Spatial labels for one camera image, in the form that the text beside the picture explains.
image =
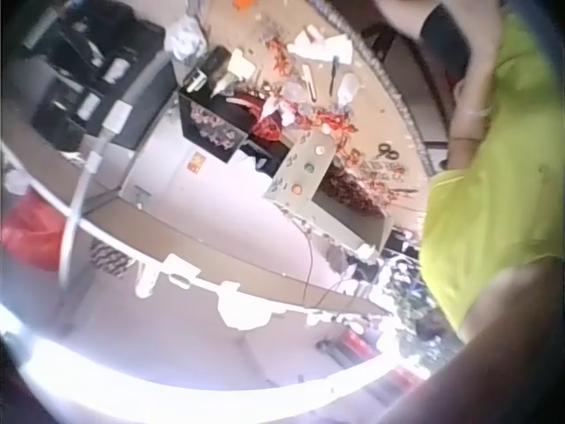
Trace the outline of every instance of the shelf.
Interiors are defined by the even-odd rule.
[[[70,204],[82,170],[68,162],[50,146],[17,111],[17,105],[3,102],[2,146],[7,159],[27,170],[32,187],[61,213],[71,213]],[[88,194],[106,193],[92,181]],[[190,238],[166,223],[115,198],[79,220],[79,227],[101,241],[145,263],[162,264],[175,254],[201,269],[199,278],[214,284],[241,283],[242,293],[294,307],[345,314],[382,314],[383,310],[366,299],[327,290],[282,276],[240,261]]]

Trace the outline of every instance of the cable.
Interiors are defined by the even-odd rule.
[[[300,228],[300,226],[298,226],[298,224],[295,223],[294,220],[291,220],[291,222],[294,224],[295,227],[298,228],[298,230],[302,234],[304,234],[304,237],[306,237],[306,241],[308,242],[308,250],[310,252],[310,268],[308,269],[308,274],[306,275],[304,290],[302,291],[302,307],[304,307],[304,303],[306,302],[306,292],[308,292],[308,287],[310,286],[310,278],[312,277],[312,271],[313,271],[313,268],[314,268],[314,252],[313,252],[313,246],[312,246],[312,239],[308,236],[307,231]]]

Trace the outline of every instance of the yellow shirt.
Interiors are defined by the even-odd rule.
[[[531,35],[504,22],[486,139],[466,170],[432,179],[422,276],[454,329],[500,271],[563,257],[562,89]]]

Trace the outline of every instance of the poster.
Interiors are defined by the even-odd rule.
[[[198,174],[200,172],[200,168],[202,168],[202,165],[204,164],[205,161],[206,161],[206,157],[203,154],[196,152],[194,153],[194,155],[192,155],[192,158],[186,168],[188,168],[190,172]]]

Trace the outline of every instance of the bracelet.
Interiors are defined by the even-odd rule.
[[[491,114],[493,108],[488,107],[482,110],[466,110],[465,113],[467,115],[471,115],[472,117],[488,117]]]

